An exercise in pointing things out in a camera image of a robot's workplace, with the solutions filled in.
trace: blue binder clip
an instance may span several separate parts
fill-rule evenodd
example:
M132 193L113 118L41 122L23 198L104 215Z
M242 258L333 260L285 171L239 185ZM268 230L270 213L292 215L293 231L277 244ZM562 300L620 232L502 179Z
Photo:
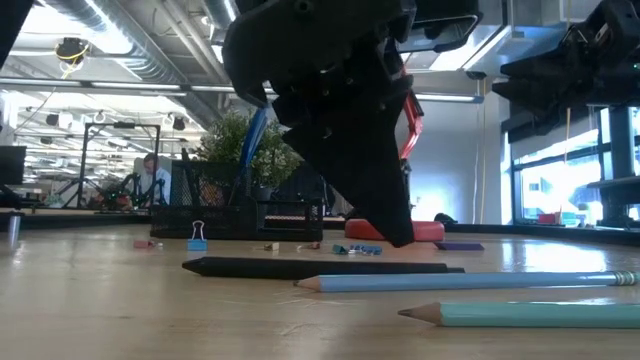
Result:
M196 238L197 225L200 225L200 237ZM193 222L193 235L187 240L187 251L207 251L207 239L203 234L204 221L196 220Z

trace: ceiling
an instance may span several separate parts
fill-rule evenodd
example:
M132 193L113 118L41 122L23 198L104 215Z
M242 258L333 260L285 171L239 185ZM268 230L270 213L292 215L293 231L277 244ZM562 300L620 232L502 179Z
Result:
M218 71L222 61L220 47L210 45L219 44L225 31L221 27L230 21L235 11L229 7L232 4L229 0L40 0L40 3L45 6L32 9L0 76L59 79L69 65L61 63L54 49L64 37L78 37L88 40L91 46L81 66L66 74L70 80L224 83L226 75ZM462 70L483 71L496 77L500 76L502 64L550 49L564 33L565 14L573 14L571 20L579 21L598 1L574 3L579 4L573 4L568 10L564 0L479 0L484 16L466 45L442 54L411 51L403 54L408 71L415 77L414 90L483 95L486 91L482 86ZM77 17L81 13L74 13L77 10L74 6L100 15L100 26L95 26L96 16ZM180 21L179 14L188 19L188 24ZM410 50L410 42L401 50ZM199 46L204 43L208 48ZM19 128L17 139L29 146L31 160L41 163L39 159L45 159L44 162L50 163L47 159L53 159L55 166L61 164L59 159L63 157L69 159L67 165L75 163L82 146L77 137L83 133L83 123L92 122L96 117L99 120L104 117L105 122L160 125L162 138L169 140L162 143L159 152L171 156L179 153L181 147L197 147L204 129L220 113L231 107L247 106L235 96L215 93L175 96L131 91L116 95L96 93L95 89L84 94L56 89L52 94L51 88L6 87L0 95L11 99L18 108L13 120ZM71 125L46 124L47 115L60 112L69 114L65 119L70 116ZM186 120L184 131L173 130L175 117ZM149 137L143 129L129 133L109 129L108 133L111 137L129 139ZM42 134L55 135L53 142L43 144ZM99 137L93 142L95 150L103 154L91 153L90 161L104 159L103 155L111 151L120 151L133 159L144 152L141 149L152 145L146 140L126 140L128 146L114 148L107 139ZM130 165L118 168L119 176L130 172L132 166L131 161ZM75 175L76 171L62 173Z

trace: pencil tip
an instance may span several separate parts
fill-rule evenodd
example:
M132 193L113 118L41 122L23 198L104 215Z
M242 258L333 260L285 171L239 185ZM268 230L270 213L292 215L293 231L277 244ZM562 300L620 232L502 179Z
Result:
M410 317L411 316L411 310L410 309L400 310L400 311L398 311L398 315Z

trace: purple object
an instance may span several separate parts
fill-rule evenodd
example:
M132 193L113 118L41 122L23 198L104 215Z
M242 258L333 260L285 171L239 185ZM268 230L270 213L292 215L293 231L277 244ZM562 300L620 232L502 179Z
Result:
M484 246L478 243L447 243L434 242L438 250L466 250L466 251L482 251Z

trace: light blue pencil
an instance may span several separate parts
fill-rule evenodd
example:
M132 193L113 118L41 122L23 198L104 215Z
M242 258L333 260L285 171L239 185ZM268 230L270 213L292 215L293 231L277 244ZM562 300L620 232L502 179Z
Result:
M433 303L398 314L447 327L640 328L640 305Z
M320 292L504 289L542 286L635 285L640 274L630 271L586 273L474 273L398 275L322 275L295 285Z

